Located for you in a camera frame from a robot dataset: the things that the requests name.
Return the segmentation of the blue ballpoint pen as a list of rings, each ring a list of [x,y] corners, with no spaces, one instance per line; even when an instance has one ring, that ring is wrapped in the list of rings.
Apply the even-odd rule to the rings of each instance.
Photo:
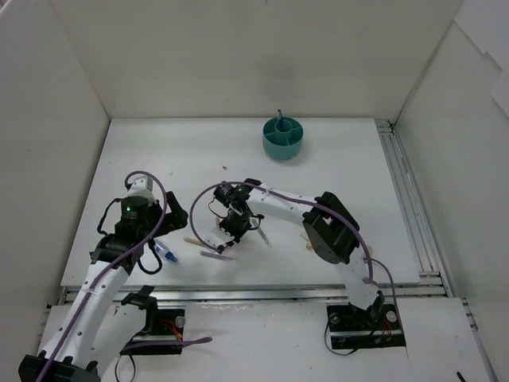
[[[280,131],[283,131],[283,128],[284,128],[284,119],[283,119],[283,115],[282,115],[282,110],[281,109],[278,109],[277,127],[278,127],[278,129]]]

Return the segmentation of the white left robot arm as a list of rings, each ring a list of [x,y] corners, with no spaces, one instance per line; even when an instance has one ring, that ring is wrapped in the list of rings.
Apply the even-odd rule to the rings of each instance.
[[[151,286],[130,292],[110,325],[103,321],[144,247],[185,228],[188,214],[171,191],[156,201],[149,191],[130,189],[120,203],[120,220],[92,252],[84,283],[57,332],[36,356],[21,361],[21,380],[100,381],[114,359],[130,351],[133,337],[157,328],[158,306]]]

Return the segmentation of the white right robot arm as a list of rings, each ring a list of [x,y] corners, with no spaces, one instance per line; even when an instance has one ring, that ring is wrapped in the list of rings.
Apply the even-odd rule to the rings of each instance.
[[[369,248],[359,224],[335,194],[305,197],[247,178],[221,182],[213,196],[227,215],[207,234],[206,244],[224,253],[255,229],[252,218],[270,216],[301,226],[319,258],[336,267],[348,292],[354,323],[369,328],[380,319],[384,299],[373,281]]]

